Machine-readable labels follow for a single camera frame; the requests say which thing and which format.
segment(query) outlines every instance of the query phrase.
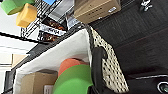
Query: green object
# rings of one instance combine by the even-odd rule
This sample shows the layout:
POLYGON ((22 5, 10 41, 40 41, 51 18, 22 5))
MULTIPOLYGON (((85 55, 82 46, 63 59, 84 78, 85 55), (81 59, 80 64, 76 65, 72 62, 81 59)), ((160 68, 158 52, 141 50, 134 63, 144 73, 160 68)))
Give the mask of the green object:
POLYGON ((1 3, 1 8, 7 15, 20 12, 26 3, 34 4, 35 0, 5 0, 1 3))
POLYGON ((93 85, 89 65, 75 65, 65 70, 55 82, 53 94, 87 94, 93 85))

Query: box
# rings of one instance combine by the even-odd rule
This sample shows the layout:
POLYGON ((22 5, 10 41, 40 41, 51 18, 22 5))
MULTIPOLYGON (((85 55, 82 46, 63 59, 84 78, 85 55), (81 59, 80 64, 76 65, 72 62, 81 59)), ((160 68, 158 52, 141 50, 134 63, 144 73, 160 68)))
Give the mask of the box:
POLYGON ((45 85, 54 85, 58 74, 35 72, 22 78, 20 94, 44 94, 45 85))
POLYGON ((80 21, 78 21, 76 18, 74 18, 74 6, 71 7, 66 12, 66 21, 67 21, 67 27, 68 30, 73 27, 74 25, 78 24, 80 21))
POLYGON ((75 0, 74 17, 86 24, 120 10, 120 0, 75 0))

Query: white surface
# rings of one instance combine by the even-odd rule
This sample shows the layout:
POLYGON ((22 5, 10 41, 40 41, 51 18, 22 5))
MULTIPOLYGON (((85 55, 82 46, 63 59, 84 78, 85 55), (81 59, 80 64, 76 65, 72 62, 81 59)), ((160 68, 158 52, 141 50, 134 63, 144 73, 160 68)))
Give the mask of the white surface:
POLYGON ((17 69, 13 94, 19 94, 21 79, 26 74, 42 69, 58 71, 61 62, 67 58, 79 58, 89 62, 91 57, 88 56, 91 56, 89 35, 86 29, 83 29, 17 69))
POLYGON ((4 83, 5 83, 5 71, 0 71, 0 93, 4 90, 4 83))

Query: black surface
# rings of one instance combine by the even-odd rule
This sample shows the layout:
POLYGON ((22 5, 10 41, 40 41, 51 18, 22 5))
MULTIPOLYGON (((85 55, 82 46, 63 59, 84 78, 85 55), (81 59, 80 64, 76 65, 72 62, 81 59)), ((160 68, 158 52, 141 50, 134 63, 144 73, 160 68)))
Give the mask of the black surface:
POLYGON ((126 73, 168 69, 168 28, 115 49, 126 73))
POLYGON ((151 0, 153 7, 140 12, 142 0, 121 0, 122 10, 90 23, 114 48, 148 36, 168 26, 168 0, 151 0))

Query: yellow object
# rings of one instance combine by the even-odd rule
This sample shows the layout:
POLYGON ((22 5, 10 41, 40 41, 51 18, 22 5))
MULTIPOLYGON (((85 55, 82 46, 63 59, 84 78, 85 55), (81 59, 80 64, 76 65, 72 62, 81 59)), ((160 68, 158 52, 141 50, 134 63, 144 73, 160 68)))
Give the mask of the yellow object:
POLYGON ((16 25, 26 28, 37 17, 37 8, 26 3, 23 10, 18 14, 16 25))

